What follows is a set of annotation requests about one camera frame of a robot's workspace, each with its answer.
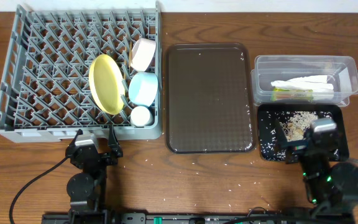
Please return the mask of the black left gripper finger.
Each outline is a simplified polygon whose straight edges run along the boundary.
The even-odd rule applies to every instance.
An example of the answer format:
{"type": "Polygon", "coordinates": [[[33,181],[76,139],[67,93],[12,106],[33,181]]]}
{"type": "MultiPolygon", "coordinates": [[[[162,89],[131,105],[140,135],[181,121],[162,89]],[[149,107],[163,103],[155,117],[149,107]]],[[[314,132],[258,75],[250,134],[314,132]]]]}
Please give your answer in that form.
{"type": "Polygon", "coordinates": [[[76,135],[75,137],[72,139],[71,143],[69,143],[68,147],[75,147],[75,142],[77,140],[77,137],[82,135],[83,134],[83,131],[81,129],[79,129],[77,132],[76,132],[76,135]]]}
{"type": "Polygon", "coordinates": [[[116,157],[122,157],[123,151],[114,132],[114,126],[109,127],[108,146],[116,157]]]}

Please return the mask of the rice and nuts waste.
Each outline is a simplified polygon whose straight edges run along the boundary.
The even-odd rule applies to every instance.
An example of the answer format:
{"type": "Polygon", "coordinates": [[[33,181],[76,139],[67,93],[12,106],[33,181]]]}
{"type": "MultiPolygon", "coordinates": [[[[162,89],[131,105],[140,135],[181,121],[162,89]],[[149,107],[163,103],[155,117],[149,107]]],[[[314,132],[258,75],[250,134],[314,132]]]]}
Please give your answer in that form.
{"type": "Polygon", "coordinates": [[[285,151],[275,152],[275,120],[278,119],[287,141],[301,140],[312,121],[318,118],[333,119],[325,111],[261,111],[258,115],[260,153],[267,161],[284,161],[285,151]]]}

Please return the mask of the light green cup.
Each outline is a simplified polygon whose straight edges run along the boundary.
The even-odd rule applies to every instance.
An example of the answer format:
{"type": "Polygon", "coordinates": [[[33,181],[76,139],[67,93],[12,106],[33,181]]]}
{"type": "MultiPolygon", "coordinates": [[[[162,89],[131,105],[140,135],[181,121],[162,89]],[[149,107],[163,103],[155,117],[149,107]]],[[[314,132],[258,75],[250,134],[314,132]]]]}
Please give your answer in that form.
{"type": "Polygon", "coordinates": [[[137,106],[131,112],[130,123],[135,127],[151,125],[154,117],[147,107],[137,106]]]}

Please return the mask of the green snack wrapper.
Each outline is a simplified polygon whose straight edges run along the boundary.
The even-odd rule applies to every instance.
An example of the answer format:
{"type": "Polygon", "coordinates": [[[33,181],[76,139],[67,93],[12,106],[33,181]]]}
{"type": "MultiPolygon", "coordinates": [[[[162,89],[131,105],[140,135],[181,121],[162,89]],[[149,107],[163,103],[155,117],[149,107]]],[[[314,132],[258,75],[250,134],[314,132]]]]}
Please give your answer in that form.
{"type": "Polygon", "coordinates": [[[273,89],[273,93],[270,97],[272,101],[279,100],[304,100],[312,101],[313,100],[313,91],[312,90],[290,90],[284,88],[273,89]]]}

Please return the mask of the white napkin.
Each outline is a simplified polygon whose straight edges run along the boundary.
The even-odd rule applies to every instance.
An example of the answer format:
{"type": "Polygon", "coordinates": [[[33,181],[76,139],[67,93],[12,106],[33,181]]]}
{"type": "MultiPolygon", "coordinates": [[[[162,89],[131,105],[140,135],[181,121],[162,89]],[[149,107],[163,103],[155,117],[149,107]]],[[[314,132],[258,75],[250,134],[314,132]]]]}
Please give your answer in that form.
{"type": "Polygon", "coordinates": [[[289,80],[275,80],[270,83],[275,88],[286,90],[301,90],[313,92],[326,92],[334,91],[333,84],[328,83],[327,75],[312,75],[308,77],[298,77],[289,80]]]}

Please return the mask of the yellow plate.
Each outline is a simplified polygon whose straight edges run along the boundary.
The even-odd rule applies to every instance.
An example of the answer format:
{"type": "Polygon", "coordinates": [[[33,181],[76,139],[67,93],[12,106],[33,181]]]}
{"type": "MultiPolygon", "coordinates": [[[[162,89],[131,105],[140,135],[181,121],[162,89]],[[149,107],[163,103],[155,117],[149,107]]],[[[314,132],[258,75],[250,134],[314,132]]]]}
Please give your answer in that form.
{"type": "Polygon", "coordinates": [[[124,107],[121,96],[125,94],[122,73],[107,54],[97,56],[89,68],[89,87],[96,105],[103,112],[116,115],[124,107]]]}

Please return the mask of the light blue bowl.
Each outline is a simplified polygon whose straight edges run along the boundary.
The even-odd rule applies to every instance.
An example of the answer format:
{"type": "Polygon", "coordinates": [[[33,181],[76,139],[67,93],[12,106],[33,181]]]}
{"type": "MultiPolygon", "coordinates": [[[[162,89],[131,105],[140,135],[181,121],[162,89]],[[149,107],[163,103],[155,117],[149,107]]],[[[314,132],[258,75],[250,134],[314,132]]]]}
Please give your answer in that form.
{"type": "Polygon", "coordinates": [[[158,90],[158,79],[154,73],[136,73],[129,85],[129,99],[138,106],[149,107],[154,102],[158,90]]]}

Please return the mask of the pink bowl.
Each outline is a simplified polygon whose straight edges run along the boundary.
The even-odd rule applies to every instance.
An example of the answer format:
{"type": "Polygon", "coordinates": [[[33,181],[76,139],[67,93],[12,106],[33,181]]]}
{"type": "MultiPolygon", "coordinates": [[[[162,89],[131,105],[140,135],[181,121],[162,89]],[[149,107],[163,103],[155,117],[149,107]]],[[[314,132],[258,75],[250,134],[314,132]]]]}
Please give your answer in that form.
{"type": "Polygon", "coordinates": [[[154,40],[146,38],[137,40],[131,52],[131,67],[138,72],[146,71],[154,57],[156,46],[154,40]]]}

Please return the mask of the wooden chopstick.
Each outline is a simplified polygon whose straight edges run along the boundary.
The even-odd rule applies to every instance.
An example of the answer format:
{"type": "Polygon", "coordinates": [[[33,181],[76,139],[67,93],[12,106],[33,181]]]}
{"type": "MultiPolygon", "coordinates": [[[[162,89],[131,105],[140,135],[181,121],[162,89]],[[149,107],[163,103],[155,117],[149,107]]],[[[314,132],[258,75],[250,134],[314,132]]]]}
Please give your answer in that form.
{"type": "Polygon", "coordinates": [[[126,81],[127,78],[127,59],[124,58],[124,68],[123,68],[123,72],[124,72],[124,81],[126,81]]]}
{"type": "Polygon", "coordinates": [[[132,49],[133,49],[133,42],[130,40],[130,42],[129,42],[129,60],[128,60],[129,68],[131,68],[131,63],[132,63],[132,49]]]}

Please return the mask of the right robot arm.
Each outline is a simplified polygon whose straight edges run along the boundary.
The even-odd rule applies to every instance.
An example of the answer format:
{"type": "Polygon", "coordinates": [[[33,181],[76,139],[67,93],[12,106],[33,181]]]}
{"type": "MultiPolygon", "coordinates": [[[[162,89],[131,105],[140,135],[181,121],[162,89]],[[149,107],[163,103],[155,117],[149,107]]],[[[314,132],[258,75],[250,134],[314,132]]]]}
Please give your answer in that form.
{"type": "Polygon", "coordinates": [[[329,164],[339,149],[341,137],[330,118],[312,121],[302,140],[288,141],[275,120],[275,152],[285,151],[287,164],[298,162],[303,171],[306,196],[313,208],[293,207],[283,211],[287,223],[354,223],[358,205],[358,167],[349,162],[329,164]]]}

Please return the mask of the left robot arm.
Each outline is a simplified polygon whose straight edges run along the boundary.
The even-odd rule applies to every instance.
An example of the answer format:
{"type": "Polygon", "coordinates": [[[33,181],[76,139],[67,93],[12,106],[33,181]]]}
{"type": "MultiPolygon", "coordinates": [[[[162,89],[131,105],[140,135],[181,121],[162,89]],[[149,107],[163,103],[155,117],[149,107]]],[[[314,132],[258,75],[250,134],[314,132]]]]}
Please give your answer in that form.
{"type": "Polygon", "coordinates": [[[65,150],[70,163],[81,172],[67,183],[71,210],[77,213],[98,212],[104,203],[107,167],[115,166],[123,156],[114,128],[109,128],[109,152],[99,152],[96,136],[79,130],[65,150]]]}

